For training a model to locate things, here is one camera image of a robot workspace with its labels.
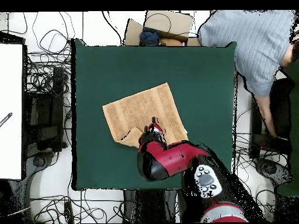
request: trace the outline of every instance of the green tabletop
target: green tabletop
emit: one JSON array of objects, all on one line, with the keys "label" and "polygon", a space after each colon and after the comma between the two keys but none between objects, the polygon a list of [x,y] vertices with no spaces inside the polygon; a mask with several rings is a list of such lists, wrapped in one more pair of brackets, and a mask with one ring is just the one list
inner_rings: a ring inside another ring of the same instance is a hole
[{"label": "green tabletop", "polygon": [[113,140],[102,110],[164,82],[189,140],[209,146],[231,170],[236,43],[227,48],[75,44],[77,190],[181,188],[180,175],[145,181],[137,170],[137,149]]},{"label": "green tabletop", "polygon": [[291,145],[290,166],[293,181],[281,185],[278,193],[283,196],[299,197],[299,61],[284,69],[284,73],[294,81],[294,89],[290,93],[291,102]]}]

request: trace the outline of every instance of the whiteboard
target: whiteboard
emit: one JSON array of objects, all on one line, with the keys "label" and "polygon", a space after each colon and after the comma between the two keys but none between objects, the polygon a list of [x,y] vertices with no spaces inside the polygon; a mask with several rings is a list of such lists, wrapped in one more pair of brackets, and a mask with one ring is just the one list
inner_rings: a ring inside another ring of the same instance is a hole
[{"label": "whiteboard", "polygon": [[0,179],[22,174],[22,50],[21,44],[0,44]]}]

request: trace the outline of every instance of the towel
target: towel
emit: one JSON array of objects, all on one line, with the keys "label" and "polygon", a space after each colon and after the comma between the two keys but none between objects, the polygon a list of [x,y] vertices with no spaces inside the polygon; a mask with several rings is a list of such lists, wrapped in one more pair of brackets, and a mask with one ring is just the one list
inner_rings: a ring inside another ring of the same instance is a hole
[{"label": "towel", "polygon": [[139,137],[152,117],[164,131],[167,144],[188,140],[167,83],[103,106],[114,141],[139,148]]}]

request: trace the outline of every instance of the control buttons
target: control buttons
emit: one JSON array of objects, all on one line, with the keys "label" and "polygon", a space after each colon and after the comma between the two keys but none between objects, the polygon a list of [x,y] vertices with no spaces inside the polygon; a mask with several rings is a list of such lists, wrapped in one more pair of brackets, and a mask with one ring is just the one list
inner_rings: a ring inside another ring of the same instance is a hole
[{"label": "control buttons", "polygon": [[208,186],[214,182],[214,179],[209,174],[204,174],[199,178],[199,183],[201,186]]}]

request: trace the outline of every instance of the person's arm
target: person's arm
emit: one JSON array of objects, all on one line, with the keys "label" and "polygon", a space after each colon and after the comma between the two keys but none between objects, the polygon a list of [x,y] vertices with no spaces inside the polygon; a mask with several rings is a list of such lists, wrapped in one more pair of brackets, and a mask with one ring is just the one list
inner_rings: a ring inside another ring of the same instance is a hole
[{"label": "person's arm", "polygon": [[258,102],[260,113],[262,115],[262,118],[265,120],[265,124],[268,131],[273,137],[277,137],[275,127],[273,124],[272,114],[270,111],[270,97],[255,96],[255,99]]}]

